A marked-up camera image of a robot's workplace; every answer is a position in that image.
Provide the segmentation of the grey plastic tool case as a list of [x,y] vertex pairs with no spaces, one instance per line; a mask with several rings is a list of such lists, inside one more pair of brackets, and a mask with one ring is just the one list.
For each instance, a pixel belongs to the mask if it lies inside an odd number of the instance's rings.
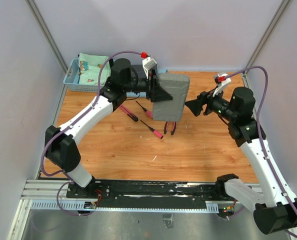
[[156,86],[152,119],[159,122],[179,122],[190,88],[190,77],[185,74],[160,73]]

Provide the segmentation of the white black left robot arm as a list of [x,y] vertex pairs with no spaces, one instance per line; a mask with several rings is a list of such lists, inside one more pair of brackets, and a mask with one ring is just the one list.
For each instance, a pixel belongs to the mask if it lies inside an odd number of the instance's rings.
[[157,62],[151,56],[142,60],[145,77],[138,73],[126,58],[113,61],[110,76],[96,97],[81,112],[60,127],[49,126],[45,131],[42,159],[60,168],[78,192],[85,198],[99,193],[95,178],[81,163],[78,143],[103,118],[113,113],[127,99],[127,93],[145,92],[151,102],[172,100],[172,96],[158,85]]

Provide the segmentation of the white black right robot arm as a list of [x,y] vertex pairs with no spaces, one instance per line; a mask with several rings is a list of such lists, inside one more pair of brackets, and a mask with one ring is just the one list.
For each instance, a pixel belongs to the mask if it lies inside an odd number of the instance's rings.
[[185,105],[197,117],[215,113],[228,121],[229,135],[250,162],[262,193],[244,184],[236,175],[217,178],[215,195],[220,200],[234,198],[248,209],[257,228],[265,235],[286,231],[297,238],[297,195],[286,183],[269,150],[266,135],[253,118],[253,92],[246,87],[234,89],[230,101],[221,94],[203,91]]

